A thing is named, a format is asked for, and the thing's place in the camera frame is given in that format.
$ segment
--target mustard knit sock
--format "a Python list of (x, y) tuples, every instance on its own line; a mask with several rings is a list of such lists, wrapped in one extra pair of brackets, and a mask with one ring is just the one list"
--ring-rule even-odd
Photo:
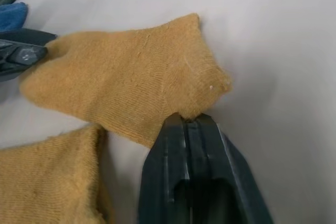
[(22, 78), (29, 100), (148, 147), (167, 116), (194, 118), (230, 89), (196, 14), (150, 29), (75, 33), (47, 47)]
[(96, 209), (99, 126), (0, 150), (1, 223), (102, 223)]

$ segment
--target fabric pile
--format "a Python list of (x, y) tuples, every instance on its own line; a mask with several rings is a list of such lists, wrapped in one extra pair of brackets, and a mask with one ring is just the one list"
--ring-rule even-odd
[(14, 3), (16, 0), (0, 0), (0, 32), (23, 27), (28, 14), (25, 3)]
[(166, 117), (193, 119), (231, 89), (197, 14), (149, 29), (70, 34), (47, 48), (21, 76), (21, 93), (94, 126), (0, 151), (0, 216), (8, 223), (112, 223), (110, 207), (96, 201), (103, 128), (151, 147)]

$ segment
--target blue towel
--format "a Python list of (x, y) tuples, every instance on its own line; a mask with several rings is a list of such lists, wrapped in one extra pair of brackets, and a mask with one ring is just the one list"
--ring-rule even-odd
[(25, 3), (0, 5), (0, 31), (22, 28), (28, 14)]

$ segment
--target white surface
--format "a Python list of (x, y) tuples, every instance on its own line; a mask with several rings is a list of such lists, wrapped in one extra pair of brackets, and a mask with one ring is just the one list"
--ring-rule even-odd
[[(209, 114), (246, 156), (275, 223), (336, 223), (336, 0), (19, 1), (30, 8), (26, 27), (57, 34), (144, 28), (199, 13), (207, 43), (235, 79)], [(29, 104), (16, 80), (0, 83), (1, 147), (83, 124)], [(134, 223), (147, 151), (110, 139), (117, 223)]]

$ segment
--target white table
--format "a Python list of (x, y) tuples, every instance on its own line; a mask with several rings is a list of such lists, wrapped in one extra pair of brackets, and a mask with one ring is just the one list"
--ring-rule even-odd
[[(208, 113), (250, 163), (275, 223), (336, 223), (336, 0), (19, 0), (25, 27), (63, 35), (146, 28), (190, 12), (233, 91)], [(85, 122), (30, 104), (0, 83), (0, 148)], [(135, 223), (148, 149), (110, 133), (117, 223)]]

